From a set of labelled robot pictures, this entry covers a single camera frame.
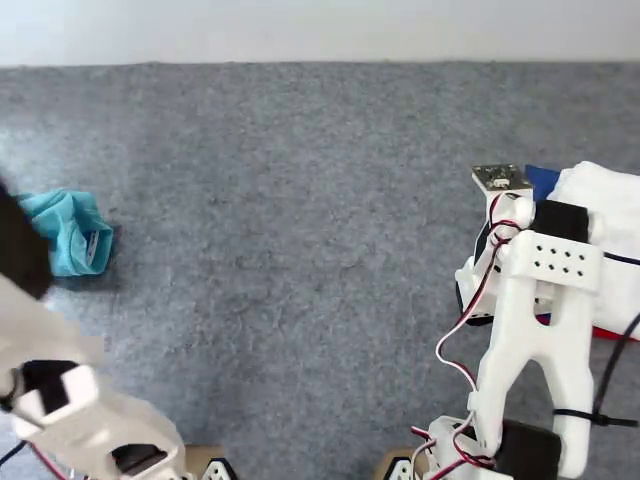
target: black object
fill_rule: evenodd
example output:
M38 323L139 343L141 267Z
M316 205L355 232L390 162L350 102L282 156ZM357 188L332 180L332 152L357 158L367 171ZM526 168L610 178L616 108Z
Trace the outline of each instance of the black object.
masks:
M20 205L0 182L0 273L35 298L53 283L49 243L31 226Z
M167 456L167 452L155 445L131 443L122 445L111 451L111 458L123 475L133 477L154 466Z
M505 420L495 471L514 480L556 480L561 451L562 442L555 433Z
M62 374L77 367L67 360L32 360L22 365L24 391L39 390L45 414L55 412L69 403L62 383Z
M622 262L622 263L628 263L630 265L640 266L640 260L638 260L637 258L623 257L622 255L616 255L615 253L611 253L611 252L604 252L604 257L610 260L615 260L616 262Z
M11 450L9 450L7 453L5 453L2 456L2 458L0 458L0 468L2 468L2 466L5 463L7 463L9 460L11 460L13 457L15 457L20 452L20 450L22 450L26 446L27 446L27 441L26 440L22 440L15 447L13 447Z
M580 410L571 410L570 408L556 408L553 411L554 415L567 415L570 417L584 418L589 420L594 425L599 427L608 427L609 425L616 427L638 427L637 420L630 420L626 418L612 418L602 413L587 413Z
M545 235L589 243L589 213L578 205L542 200L536 204L529 228Z
M573 417L585 418L587 420L591 420L594 425L598 426L614 425L618 427L638 427L637 420L611 418L607 415L601 414L600 409L602 408L604 397L607 394L607 389L609 388L609 383L611 382L613 370L616 368L618 360L620 360L620 356L622 355L622 351L627 345L629 338L631 338L631 334L639 324L640 313L636 315L636 318L633 319L633 321L629 324L620 338L616 340L616 345L615 347L613 347L613 352L609 357L609 361L607 362L607 366L604 369L604 373L602 374L602 378L600 379L600 384L598 385L598 389L596 390L596 394L593 398L592 413L580 412L579 410L570 410L568 408L558 408L553 411L554 415L570 415Z

